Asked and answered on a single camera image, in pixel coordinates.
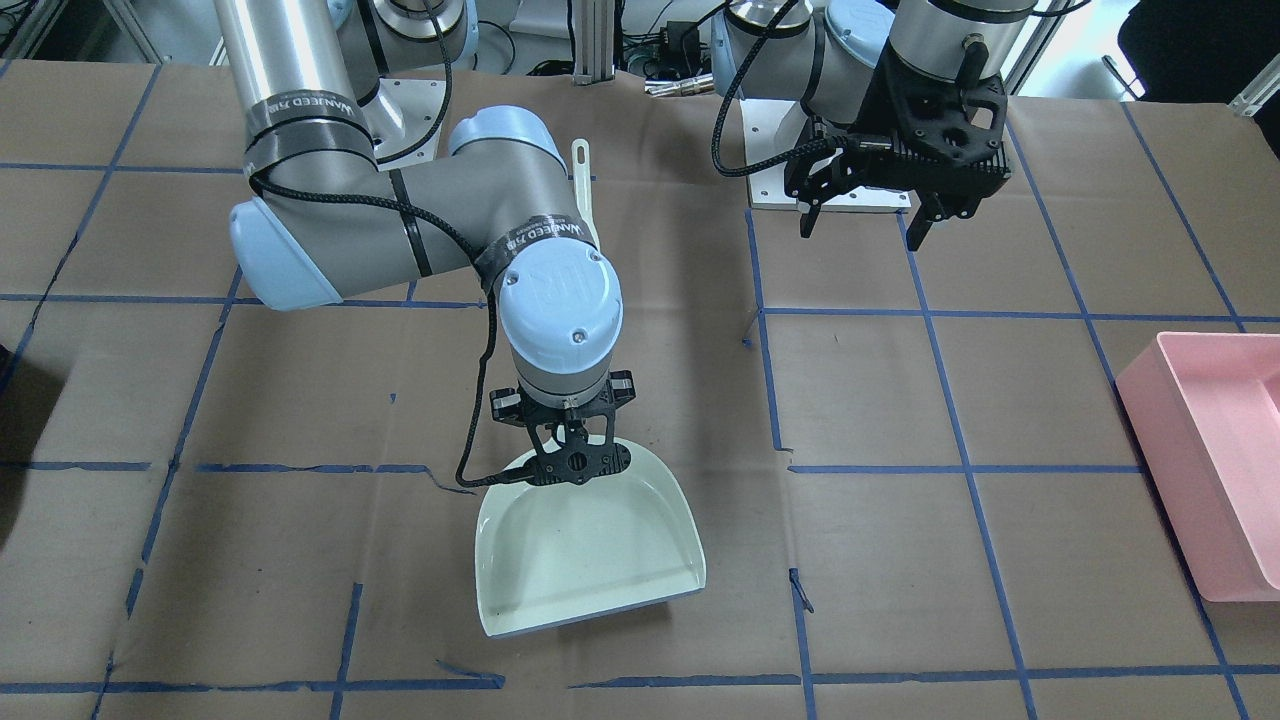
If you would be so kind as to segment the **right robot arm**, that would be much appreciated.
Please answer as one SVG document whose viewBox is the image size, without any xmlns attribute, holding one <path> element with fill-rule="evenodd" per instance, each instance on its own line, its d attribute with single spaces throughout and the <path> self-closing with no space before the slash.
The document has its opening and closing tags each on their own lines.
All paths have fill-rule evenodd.
<svg viewBox="0 0 1280 720">
<path fill-rule="evenodd" d="M 620 278 L 575 201 L 549 129 L 525 108 L 461 120 L 440 158 L 381 170 L 323 1 L 215 5 L 247 143 L 250 201 L 230 213 L 243 278 L 289 311 L 463 268 L 485 293 L 488 363 L 504 334 L 518 384 L 486 393 L 534 455 L 466 488 L 584 484 L 631 462 L 614 437 L 634 398 L 611 357 L 623 327 Z"/>
</svg>

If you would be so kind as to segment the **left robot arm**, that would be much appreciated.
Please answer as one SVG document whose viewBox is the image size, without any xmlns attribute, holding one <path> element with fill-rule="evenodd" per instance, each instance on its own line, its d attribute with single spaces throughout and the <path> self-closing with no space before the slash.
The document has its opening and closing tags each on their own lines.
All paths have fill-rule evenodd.
<svg viewBox="0 0 1280 720">
<path fill-rule="evenodd" d="M 914 193 L 905 243 L 968 219 L 1012 172 L 1001 73 L 1033 1 L 727 1 L 710 55 L 722 97 L 710 159 L 724 177 L 783 170 L 783 193 L 809 236 L 820 209 L 859 187 Z M 721 155 L 735 99 L 795 102 L 795 138 L 731 167 Z"/>
</svg>

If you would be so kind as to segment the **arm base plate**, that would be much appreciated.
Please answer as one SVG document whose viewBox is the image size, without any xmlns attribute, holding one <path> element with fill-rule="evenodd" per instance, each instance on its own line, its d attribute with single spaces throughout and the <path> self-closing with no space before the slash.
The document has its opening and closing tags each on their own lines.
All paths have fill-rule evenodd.
<svg viewBox="0 0 1280 720">
<path fill-rule="evenodd" d="M 806 119 L 799 102 L 773 99 L 741 101 L 742 136 L 748 164 L 764 161 L 797 143 Z M 777 165 L 748 178 L 750 205 L 759 210 L 799 210 L 785 192 L 785 167 Z M 904 191 L 860 186 L 824 202 L 823 211 L 901 213 L 911 208 Z"/>
<path fill-rule="evenodd" d="M 410 147 L 428 133 L 440 115 L 444 94 L 443 79 L 379 81 L 378 92 L 362 109 L 381 170 L 412 167 L 435 158 L 443 128 L 438 128 L 420 147 Z"/>
</svg>

